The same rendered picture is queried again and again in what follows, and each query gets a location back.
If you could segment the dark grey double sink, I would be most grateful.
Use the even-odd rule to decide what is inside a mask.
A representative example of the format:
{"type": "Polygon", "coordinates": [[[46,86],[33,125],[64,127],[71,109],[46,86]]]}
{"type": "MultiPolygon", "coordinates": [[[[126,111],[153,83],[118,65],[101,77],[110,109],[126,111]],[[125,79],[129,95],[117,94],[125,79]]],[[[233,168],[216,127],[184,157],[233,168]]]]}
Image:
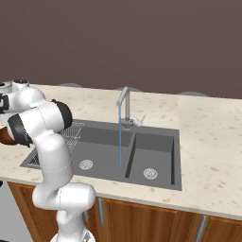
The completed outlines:
{"type": "Polygon", "coordinates": [[[120,167],[119,125],[77,119],[74,122],[84,124],[80,139],[71,152],[75,175],[178,191],[182,189],[180,133],[177,130],[121,128],[120,167]],[[93,167],[82,170],[79,164],[83,160],[91,160],[93,167]],[[148,180],[144,176],[147,168],[158,172],[156,179],[148,180]]]}

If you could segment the round metal sink drain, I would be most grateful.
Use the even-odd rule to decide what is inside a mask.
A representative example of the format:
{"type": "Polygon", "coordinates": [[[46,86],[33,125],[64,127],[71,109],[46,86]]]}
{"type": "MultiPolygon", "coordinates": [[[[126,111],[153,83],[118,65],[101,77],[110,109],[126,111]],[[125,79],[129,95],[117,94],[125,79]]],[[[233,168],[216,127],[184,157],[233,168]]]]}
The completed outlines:
{"type": "Polygon", "coordinates": [[[80,162],[79,167],[82,170],[89,170],[93,167],[93,162],[91,160],[83,160],[80,162]]]}
{"type": "Polygon", "coordinates": [[[153,168],[147,168],[147,169],[144,170],[144,176],[148,180],[154,180],[154,179],[157,178],[158,172],[153,168]]]}

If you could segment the brown bowl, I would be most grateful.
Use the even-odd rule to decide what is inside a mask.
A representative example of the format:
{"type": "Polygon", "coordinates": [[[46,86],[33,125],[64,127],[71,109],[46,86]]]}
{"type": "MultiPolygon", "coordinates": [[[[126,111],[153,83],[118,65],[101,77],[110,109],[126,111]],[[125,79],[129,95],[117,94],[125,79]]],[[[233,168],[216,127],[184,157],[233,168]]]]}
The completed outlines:
{"type": "Polygon", "coordinates": [[[8,127],[3,127],[0,129],[0,143],[7,146],[17,145],[17,142],[15,141],[8,127]]]}

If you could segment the grey metal tap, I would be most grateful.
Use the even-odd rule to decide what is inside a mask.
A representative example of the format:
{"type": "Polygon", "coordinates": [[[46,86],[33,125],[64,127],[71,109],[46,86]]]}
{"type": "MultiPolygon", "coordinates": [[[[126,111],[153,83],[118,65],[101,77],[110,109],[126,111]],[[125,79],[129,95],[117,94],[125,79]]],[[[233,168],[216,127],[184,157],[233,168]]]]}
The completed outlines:
{"type": "Polygon", "coordinates": [[[141,120],[130,117],[130,88],[128,86],[122,89],[116,101],[118,107],[121,107],[122,103],[125,103],[125,117],[119,117],[119,124],[126,130],[130,130],[133,126],[141,127],[146,117],[143,116],[141,120]]]}

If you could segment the blue water stream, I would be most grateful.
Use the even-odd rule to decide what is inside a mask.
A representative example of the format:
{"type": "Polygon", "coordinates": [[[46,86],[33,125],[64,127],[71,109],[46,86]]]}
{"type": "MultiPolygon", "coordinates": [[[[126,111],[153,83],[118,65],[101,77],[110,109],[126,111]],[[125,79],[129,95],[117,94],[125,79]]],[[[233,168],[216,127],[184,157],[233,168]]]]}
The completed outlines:
{"type": "Polygon", "coordinates": [[[118,121],[119,121],[119,166],[122,166],[122,130],[121,130],[121,105],[118,108],[118,121]]]}

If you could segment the wooden cupboard door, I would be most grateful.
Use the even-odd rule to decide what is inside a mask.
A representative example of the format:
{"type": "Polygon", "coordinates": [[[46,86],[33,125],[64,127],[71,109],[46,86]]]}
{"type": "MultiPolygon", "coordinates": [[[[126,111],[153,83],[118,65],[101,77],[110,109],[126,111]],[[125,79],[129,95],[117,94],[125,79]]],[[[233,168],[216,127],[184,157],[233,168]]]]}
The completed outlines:
{"type": "Polygon", "coordinates": [[[242,221],[211,216],[201,242],[242,242],[242,221]]]}
{"type": "Polygon", "coordinates": [[[107,199],[105,242],[187,242],[192,213],[107,199]]]}
{"type": "Polygon", "coordinates": [[[68,183],[63,187],[36,187],[8,182],[33,242],[95,242],[82,214],[95,204],[89,184],[68,183]]]}

